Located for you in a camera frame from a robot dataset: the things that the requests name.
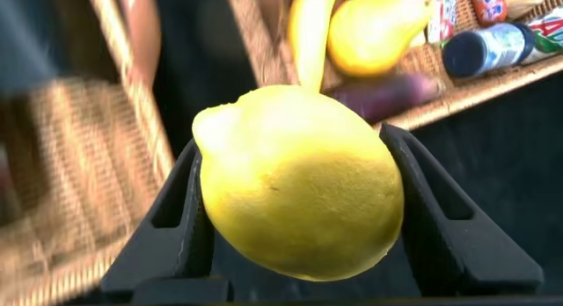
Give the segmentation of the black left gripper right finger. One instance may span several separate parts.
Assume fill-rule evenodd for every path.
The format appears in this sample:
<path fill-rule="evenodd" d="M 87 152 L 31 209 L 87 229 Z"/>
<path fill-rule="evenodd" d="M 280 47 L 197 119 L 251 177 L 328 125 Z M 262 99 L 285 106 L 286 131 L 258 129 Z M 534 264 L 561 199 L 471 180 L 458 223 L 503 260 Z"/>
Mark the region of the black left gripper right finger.
<path fill-rule="evenodd" d="M 505 233 L 408 131 L 379 133 L 403 179 L 402 237 L 424 295 L 533 294 L 542 267 Z"/>

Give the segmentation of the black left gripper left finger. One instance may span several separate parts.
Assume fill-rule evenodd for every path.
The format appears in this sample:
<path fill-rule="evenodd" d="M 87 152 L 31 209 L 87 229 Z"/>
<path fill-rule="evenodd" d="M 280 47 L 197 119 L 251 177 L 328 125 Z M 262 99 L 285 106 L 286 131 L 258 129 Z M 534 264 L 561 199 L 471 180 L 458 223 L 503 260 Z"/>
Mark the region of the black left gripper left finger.
<path fill-rule="evenodd" d="M 201 153 L 190 141 L 147 215 L 100 281 L 104 293 L 131 293 L 156 279 L 210 274 L 215 230 L 200 184 Z"/>

